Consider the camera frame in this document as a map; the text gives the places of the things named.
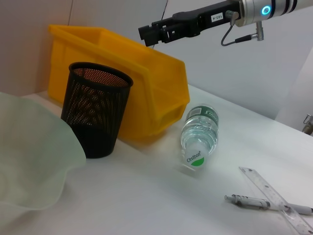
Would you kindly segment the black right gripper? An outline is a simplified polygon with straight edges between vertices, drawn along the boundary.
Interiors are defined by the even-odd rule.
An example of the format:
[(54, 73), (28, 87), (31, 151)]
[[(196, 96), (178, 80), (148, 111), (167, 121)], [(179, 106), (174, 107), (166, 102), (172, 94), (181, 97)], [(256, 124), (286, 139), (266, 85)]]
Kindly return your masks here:
[(169, 43), (184, 37), (195, 37), (206, 29), (229, 23), (230, 19), (225, 16), (226, 11), (239, 13), (239, 2), (222, 1), (195, 10), (178, 12), (172, 16), (172, 19), (164, 19), (140, 27), (139, 35), (144, 39), (147, 47), (159, 42)]

